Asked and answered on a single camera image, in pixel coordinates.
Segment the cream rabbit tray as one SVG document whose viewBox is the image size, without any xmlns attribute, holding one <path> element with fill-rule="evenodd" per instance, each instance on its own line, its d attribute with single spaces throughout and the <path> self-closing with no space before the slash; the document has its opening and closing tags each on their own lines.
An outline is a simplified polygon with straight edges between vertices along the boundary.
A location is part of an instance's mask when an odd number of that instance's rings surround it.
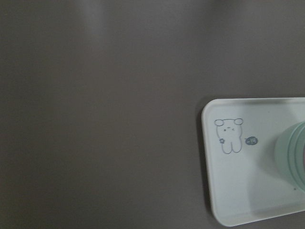
<svg viewBox="0 0 305 229">
<path fill-rule="evenodd" d="M 215 99 L 201 120 L 219 223 L 231 227 L 304 211 L 304 192 L 278 170 L 274 154 L 280 134 L 305 120 L 304 98 Z"/>
</svg>

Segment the small pink bowl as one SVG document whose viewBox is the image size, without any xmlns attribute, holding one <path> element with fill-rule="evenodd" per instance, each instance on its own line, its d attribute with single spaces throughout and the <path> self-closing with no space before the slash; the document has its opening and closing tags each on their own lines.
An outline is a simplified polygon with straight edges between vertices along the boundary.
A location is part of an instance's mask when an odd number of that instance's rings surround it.
<svg viewBox="0 0 305 229">
<path fill-rule="evenodd" d="M 303 179 L 303 183 L 305 183 L 305 146 L 303 147 L 302 150 L 302 164 L 301 164 L 301 172 L 302 172 L 302 179 Z"/>
</svg>

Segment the lower green bowls stack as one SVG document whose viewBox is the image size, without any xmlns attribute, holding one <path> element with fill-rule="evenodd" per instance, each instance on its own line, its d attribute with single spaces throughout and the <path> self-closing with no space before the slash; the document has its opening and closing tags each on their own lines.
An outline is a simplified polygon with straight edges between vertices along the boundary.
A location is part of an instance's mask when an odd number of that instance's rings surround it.
<svg viewBox="0 0 305 229">
<path fill-rule="evenodd" d="M 279 173 L 289 184 L 305 191 L 301 177 L 302 150 L 305 145 L 305 123 L 299 122 L 285 129 L 274 146 L 274 159 Z"/>
</svg>

